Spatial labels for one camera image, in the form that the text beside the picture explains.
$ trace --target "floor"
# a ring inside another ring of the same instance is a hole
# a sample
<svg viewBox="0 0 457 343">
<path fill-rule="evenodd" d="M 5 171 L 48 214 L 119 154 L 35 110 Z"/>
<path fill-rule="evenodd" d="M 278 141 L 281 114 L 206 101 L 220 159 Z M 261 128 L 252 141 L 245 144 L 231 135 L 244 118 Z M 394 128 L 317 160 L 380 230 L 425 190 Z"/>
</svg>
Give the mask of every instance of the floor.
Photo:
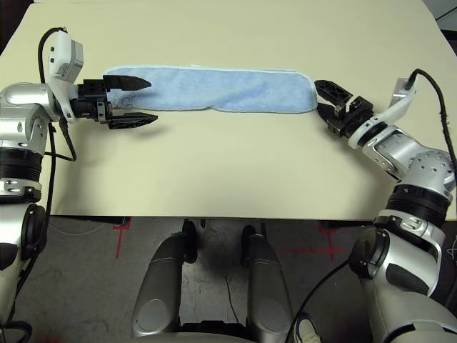
<svg viewBox="0 0 457 343">
<path fill-rule="evenodd" d="M 17 299 L 15 319 L 32 324 L 32 342 L 37 343 L 128 339 L 131 313 L 149 260 L 170 233 L 181 230 L 182 222 L 179 218 L 135 217 L 126 226 L 114 227 L 52 218 L 48 245 Z M 265 223 L 268 240 L 286 276 L 294 311 L 311 288 L 348 256 L 363 229 L 324 229 L 320 222 L 305 220 Z M 224 281 L 227 277 L 234 309 L 244 323 L 248 272 L 239 264 L 239 242 L 247 224 L 260 227 L 261 222 L 212 219 L 206 221 L 205 228 L 197 225 L 199 257 L 195 264 L 183 268 L 181 322 L 234 322 Z M 457 234 L 457 225 L 448 226 L 453 235 L 446 246 Z M 453 271 L 443 273 L 449 285 Z M 369 342 L 363 293 L 348 268 L 320 289 L 306 311 L 315 320 L 324 343 Z"/>
</svg>

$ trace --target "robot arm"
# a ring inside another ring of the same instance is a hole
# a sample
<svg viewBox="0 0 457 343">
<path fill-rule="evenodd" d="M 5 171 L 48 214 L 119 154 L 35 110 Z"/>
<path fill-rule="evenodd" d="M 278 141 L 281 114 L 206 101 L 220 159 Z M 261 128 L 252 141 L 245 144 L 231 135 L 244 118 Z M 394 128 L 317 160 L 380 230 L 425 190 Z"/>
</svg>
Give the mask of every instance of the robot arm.
<svg viewBox="0 0 457 343">
<path fill-rule="evenodd" d="M 438 282 L 441 226 L 452 201 L 455 172 L 448 153 L 421 145 L 392 125 L 416 90 L 399 79 L 391 106 L 374 114 L 373 104 L 330 81 L 317 81 L 329 104 L 318 113 L 338 137 L 348 138 L 398 180 L 386 208 L 356 242 L 349 266 L 367 295 L 375 342 L 457 342 L 457 319 L 429 298 Z"/>
<path fill-rule="evenodd" d="M 104 76 L 73 85 L 83 66 L 82 45 L 65 31 L 56 35 L 46 83 L 13 84 L 0 92 L 0 329 L 11 321 L 14 300 L 27 276 L 24 267 L 31 268 L 46 245 L 48 218 L 36 203 L 41 199 L 48 124 L 89 118 L 121 129 L 157 119 L 142 113 L 114 116 L 108 102 L 110 89 L 151 86 L 143 79 Z"/>
</svg>

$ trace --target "white table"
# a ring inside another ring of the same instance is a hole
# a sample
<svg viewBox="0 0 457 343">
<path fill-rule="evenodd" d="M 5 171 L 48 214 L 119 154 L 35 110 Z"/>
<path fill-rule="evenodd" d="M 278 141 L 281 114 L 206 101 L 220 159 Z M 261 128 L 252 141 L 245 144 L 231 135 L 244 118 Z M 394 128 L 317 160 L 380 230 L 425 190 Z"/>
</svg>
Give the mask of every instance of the white table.
<svg viewBox="0 0 457 343">
<path fill-rule="evenodd" d="M 52 26 L 84 45 L 78 83 L 122 64 L 298 69 L 382 111 L 397 78 L 420 67 L 443 90 L 457 144 L 457 58 L 421 0 L 48 0 L 29 7 L 0 56 L 1 88 L 39 81 L 36 47 Z M 394 185 L 332 139 L 316 112 L 158 115 L 128 131 L 89 120 L 71 127 L 79 160 L 58 162 L 52 213 L 370 219 Z M 397 124 L 446 148 L 436 95 L 422 79 Z M 57 147 L 66 152 L 61 136 Z M 45 190 L 49 165 L 45 158 Z"/>
</svg>

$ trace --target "light blue cloth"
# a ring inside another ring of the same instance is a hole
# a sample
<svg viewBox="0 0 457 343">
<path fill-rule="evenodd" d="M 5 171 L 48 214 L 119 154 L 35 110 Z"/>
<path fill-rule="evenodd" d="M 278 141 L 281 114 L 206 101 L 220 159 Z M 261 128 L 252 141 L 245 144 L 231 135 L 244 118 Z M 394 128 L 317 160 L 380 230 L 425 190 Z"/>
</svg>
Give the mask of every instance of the light blue cloth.
<svg viewBox="0 0 457 343">
<path fill-rule="evenodd" d="M 139 91 L 111 90 L 108 100 L 114 108 L 303 113 L 317 107 L 314 83 L 294 70 L 120 66 L 105 74 L 138 76 L 152 83 Z"/>
</svg>

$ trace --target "red tape mark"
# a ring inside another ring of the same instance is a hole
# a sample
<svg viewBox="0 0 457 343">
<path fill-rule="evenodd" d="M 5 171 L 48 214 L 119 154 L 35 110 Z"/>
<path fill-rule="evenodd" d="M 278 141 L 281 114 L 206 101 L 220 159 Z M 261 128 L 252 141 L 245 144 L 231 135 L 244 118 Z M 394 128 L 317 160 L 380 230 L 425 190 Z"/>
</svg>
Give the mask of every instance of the red tape mark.
<svg viewBox="0 0 457 343">
<path fill-rule="evenodd" d="M 330 248 L 295 248 L 295 249 L 277 249 L 278 252 L 315 252 L 322 254 L 339 254 L 342 252 L 341 249 L 330 249 Z"/>
<path fill-rule="evenodd" d="M 318 228 L 319 228 L 320 232 L 326 234 L 326 236 L 327 236 L 328 249 L 329 249 L 329 252 L 330 252 L 330 260 L 333 262 L 335 260 L 335 254 L 334 254 L 334 252 L 335 252 L 334 250 L 335 249 L 333 248 L 333 242 L 332 242 L 332 239 L 331 239 L 331 234 L 335 233 L 336 229 L 326 229 L 325 227 L 322 226 L 321 222 L 319 222 Z"/>
<path fill-rule="evenodd" d="M 111 229 L 119 230 L 119 237 L 117 239 L 117 247 L 116 247 L 116 258 L 118 259 L 121 255 L 121 245 L 122 245 L 122 234 L 124 231 L 130 230 L 131 226 L 131 218 L 129 218 L 129 222 L 125 225 L 113 225 Z"/>
<path fill-rule="evenodd" d="M 49 337 L 45 337 L 44 339 L 44 343 L 61 343 L 62 341 L 60 340 L 60 338 L 56 338 L 56 339 L 50 339 Z"/>
</svg>

